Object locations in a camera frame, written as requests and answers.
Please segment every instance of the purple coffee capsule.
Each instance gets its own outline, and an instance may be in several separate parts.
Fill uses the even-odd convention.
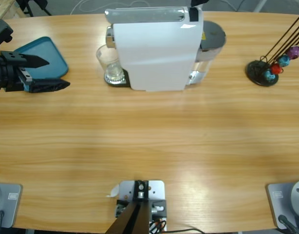
[[[297,59],[299,57],[299,46],[291,46],[286,54],[289,56],[290,59]]]

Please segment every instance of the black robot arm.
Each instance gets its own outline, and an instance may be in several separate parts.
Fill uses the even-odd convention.
[[[11,27],[0,19],[0,44],[12,40]],[[48,65],[49,62],[35,55],[24,55],[16,51],[0,52],[0,89],[6,92],[24,90],[29,87],[30,93],[50,92],[64,89],[70,85],[62,79],[34,79],[25,68],[38,68]]]

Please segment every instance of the black cable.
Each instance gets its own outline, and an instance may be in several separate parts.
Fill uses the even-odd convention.
[[[241,6],[242,6],[242,4],[243,4],[244,1],[245,1],[245,0],[242,0],[242,1],[241,1],[241,3],[239,4],[239,6],[237,7],[236,11],[239,11],[239,9],[241,8]]]
[[[183,230],[175,230],[175,231],[162,231],[158,232],[157,234],[163,234],[163,233],[183,233],[183,232],[188,232],[188,231],[198,231],[201,234],[205,234],[202,230],[199,230],[197,228],[189,228],[189,229],[183,229]]]

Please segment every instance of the metal mounting plate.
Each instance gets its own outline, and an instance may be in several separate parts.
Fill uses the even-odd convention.
[[[161,180],[149,180],[149,200],[165,200],[165,184]],[[119,184],[119,200],[132,201],[134,180],[124,180]]]

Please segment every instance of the clear glass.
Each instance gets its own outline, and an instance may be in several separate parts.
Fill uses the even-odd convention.
[[[110,83],[120,83],[124,79],[124,71],[120,66],[118,53],[115,48],[108,48],[106,45],[102,45],[98,48],[96,57],[105,72],[104,78]]]

